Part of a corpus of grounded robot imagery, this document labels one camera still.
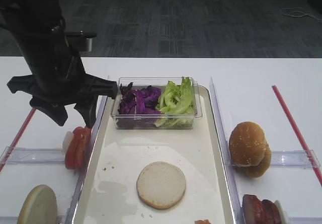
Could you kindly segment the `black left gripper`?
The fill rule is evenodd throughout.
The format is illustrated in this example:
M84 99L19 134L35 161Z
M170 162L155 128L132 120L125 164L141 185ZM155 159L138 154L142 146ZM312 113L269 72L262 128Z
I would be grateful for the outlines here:
M10 91L23 91L42 99L31 100L30 106L47 115L58 126L64 126L68 114L64 106L57 104L76 103L74 109L84 119L86 127L92 128L96 122L95 96L114 99L118 92L117 83L87 74L79 52L64 36L17 36L15 40L31 74L12 77L7 83Z

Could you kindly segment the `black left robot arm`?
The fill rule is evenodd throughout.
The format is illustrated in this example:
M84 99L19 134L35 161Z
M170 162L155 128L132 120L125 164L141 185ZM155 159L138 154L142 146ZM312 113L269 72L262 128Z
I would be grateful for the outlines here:
M73 105L88 128L96 122L99 96L115 98L115 81L87 74L79 52L69 44L59 0L1 0L1 27L11 32L31 71L8 82L12 93L31 95L30 106L59 126Z

